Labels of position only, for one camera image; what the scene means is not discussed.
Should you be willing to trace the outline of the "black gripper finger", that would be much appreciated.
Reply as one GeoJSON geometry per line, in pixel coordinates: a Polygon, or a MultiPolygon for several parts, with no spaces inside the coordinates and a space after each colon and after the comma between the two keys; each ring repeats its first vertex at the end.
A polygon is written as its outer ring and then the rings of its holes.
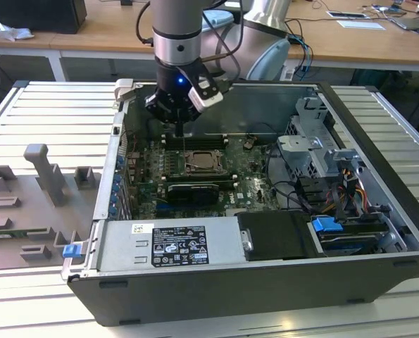
{"type": "Polygon", "coordinates": [[[180,136],[179,109],[174,96],[166,92],[154,92],[145,98],[145,109],[164,124],[175,126],[175,136],[180,136]]]}
{"type": "Polygon", "coordinates": [[[192,105],[179,109],[179,137],[184,136],[184,126],[188,122],[195,121],[201,113],[192,105]]]}

